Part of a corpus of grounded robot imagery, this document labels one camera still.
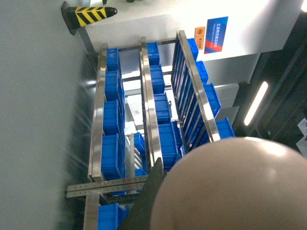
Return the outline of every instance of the traffic cone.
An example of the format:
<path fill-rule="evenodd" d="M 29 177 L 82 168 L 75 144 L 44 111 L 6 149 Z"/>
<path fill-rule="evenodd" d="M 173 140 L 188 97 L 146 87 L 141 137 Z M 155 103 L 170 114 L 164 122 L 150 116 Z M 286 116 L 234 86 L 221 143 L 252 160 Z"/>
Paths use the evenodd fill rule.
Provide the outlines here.
<path fill-rule="evenodd" d="M 72 35 L 76 34 L 78 28 L 117 14 L 117 9 L 113 7 L 70 7 L 66 1 L 63 2 L 61 11 Z"/>

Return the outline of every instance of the sticker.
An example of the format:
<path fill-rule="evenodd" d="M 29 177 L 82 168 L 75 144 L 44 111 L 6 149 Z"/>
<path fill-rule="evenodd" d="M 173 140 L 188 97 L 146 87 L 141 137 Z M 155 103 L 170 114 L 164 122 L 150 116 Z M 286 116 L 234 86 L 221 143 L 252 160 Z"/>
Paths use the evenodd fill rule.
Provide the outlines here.
<path fill-rule="evenodd" d="M 194 38 L 195 38 L 198 50 L 202 50 L 203 49 L 204 41 L 205 41 L 205 31 L 206 31 L 206 27 L 205 26 L 195 28 Z"/>
<path fill-rule="evenodd" d="M 221 52 L 226 33 L 228 17 L 209 19 L 207 22 L 205 54 Z"/>
<path fill-rule="evenodd" d="M 304 118 L 297 126 L 301 130 L 302 134 L 305 137 L 307 137 L 307 120 L 306 120 L 306 118 Z"/>

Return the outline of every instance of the stainless steel rack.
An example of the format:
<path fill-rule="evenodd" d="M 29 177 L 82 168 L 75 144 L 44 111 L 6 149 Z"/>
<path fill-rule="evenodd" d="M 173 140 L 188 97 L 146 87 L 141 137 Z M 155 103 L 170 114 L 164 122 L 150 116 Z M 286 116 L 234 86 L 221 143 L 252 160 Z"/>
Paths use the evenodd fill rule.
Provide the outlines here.
<path fill-rule="evenodd" d="M 210 109 L 207 95 L 205 93 L 204 87 L 200 80 L 200 76 L 193 59 L 188 40 L 184 31 L 179 31 L 176 39 L 166 39 L 159 41 L 161 44 L 176 43 L 174 60 L 173 60 L 173 71 L 172 71 L 172 88 L 175 96 L 175 104 L 177 108 L 179 123 L 181 126 L 181 131 L 183 134 L 184 147 L 186 152 L 192 148 L 188 145 L 190 139 L 187 139 L 186 131 L 183 126 L 188 124 L 188 126 L 194 125 L 192 128 L 196 130 L 196 125 L 202 120 L 204 125 L 201 127 L 199 135 L 197 136 L 197 141 L 199 141 L 205 132 L 208 133 L 210 141 L 217 141 L 220 139 L 216 123 Z M 177 62 L 178 50 L 181 47 L 183 52 L 183 66 L 179 65 Z M 154 104 L 154 94 L 152 88 L 152 80 L 150 75 L 148 50 L 146 44 L 146 38 L 141 37 L 139 44 L 129 47 L 121 47 L 120 51 L 139 49 L 140 53 L 140 71 L 141 71 L 141 94 L 142 94 L 142 112 L 143 112 L 143 122 L 144 122 L 144 133 L 145 133 L 145 145 L 146 145 L 146 161 L 148 169 L 153 168 L 156 161 L 159 163 L 159 167 L 163 168 L 163 157 L 160 145 L 160 137 L 158 131 L 158 123 L 156 117 L 156 110 Z M 102 136 L 103 136 L 103 116 L 104 116 L 104 102 L 105 99 L 105 82 L 106 82 L 106 53 L 107 44 L 102 44 L 99 55 L 98 55 L 98 69 L 97 69 L 97 84 L 96 84 L 96 96 L 94 101 L 94 116 L 92 124 L 92 137 L 91 137 L 91 148 L 90 148 L 90 160 L 89 160 L 89 171 L 88 178 L 91 181 L 87 184 L 77 184 L 71 185 L 67 188 L 67 198 L 85 196 L 85 215 L 84 215 L 84 230 L 97 230 L 98 228 L 98 211 L 100 204 L 111 204 L 114 202 L 119 202 L 122 204 L 133 203 L 138 194 L 130 193 L 126 196 L 112 197 L 105 194 L 119 191 L 127 190 L 139 190 L 142 189 L 146 183 L 148 176 L 141 177 L 131 177 L 125 179 L 105 181 L 104 176 L 101 173 L 101 159 L 102 159 Z M 190 80 L 192 82 L 192 97 L 196 98 L 197 106 L 200 109 L 200 114 L 197 117 L 195 124 L 192 124 L 190 120 L 181 113 L 178 109 L 179 97 L 184 89 L 184 82 L 182 78 L 178 78 L 175 81 L 174 73 L 176 70 L 180 69 L 180 73 L 184 72 L 184 68 L 189 73 Z M 188 110 L 192 111 L 192 116 L 194 117 L 196 108 L 192 107 L 191 103 L 186 105 Z M 130 136 L 130 142 L 133 143 L 133 135 Z M 134 146 L 131 146 L 130 153 L 134 154 Z M 130 159 L 130 164 L 133 164 L 133 158 Z"/>

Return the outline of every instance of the white paper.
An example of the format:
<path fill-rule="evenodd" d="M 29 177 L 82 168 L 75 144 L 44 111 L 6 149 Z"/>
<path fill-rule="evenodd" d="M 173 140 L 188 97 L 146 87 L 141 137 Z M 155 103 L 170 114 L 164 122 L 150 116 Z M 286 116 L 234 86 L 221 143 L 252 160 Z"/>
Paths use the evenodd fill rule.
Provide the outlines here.
<path fill-rule="evenodd" d="M 302 139 L 300 139 L 297 142 L 296 146 L 298 147 L 300 152 L 303 154 L 303 156 L 305 158 L 307 158 L 307 140 L 306 140 L 306 137 L 303 137 Z"/>
<path fill-rule="evenodd" d="M 304 137 L 306 137 L 307 136 L 307 120 L 306 120 L 306 118 L 304 118 L 297 126 L 301 130 Z"/>

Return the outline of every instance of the white wall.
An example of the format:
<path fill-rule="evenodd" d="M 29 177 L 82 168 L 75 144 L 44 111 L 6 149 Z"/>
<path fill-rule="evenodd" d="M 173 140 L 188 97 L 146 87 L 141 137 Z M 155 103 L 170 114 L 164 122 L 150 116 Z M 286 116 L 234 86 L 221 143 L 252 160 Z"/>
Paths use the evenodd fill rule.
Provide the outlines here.
<path fill-rule="evenodd" d="M 223 51 L 199 55 L 199 60 L 214 60 L 282 49 L 301 11 L 303 0 L 142 0 L 126 3 L 109 0 L 118 14 L 87 26 L 94 48 L 137 44 L 140 36 L 154 41 L 176 36 L 207 19 L 229 16 Z"/>

